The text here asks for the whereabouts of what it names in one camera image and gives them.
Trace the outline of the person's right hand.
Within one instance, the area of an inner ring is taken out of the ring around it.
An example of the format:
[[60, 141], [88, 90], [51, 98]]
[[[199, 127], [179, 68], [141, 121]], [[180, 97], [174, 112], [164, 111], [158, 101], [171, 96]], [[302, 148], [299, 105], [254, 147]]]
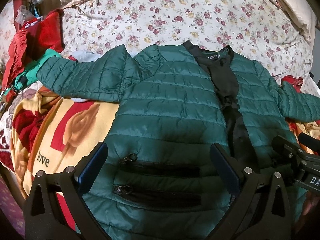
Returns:
[[310, 213], [315, 209], [319, 202], [319, 195], [314, 194], [310, 191], [306, 194], [306, 199], [303, 203], [302, 213], [296, 223], [296, 232], [298, 232], [308, 220]]

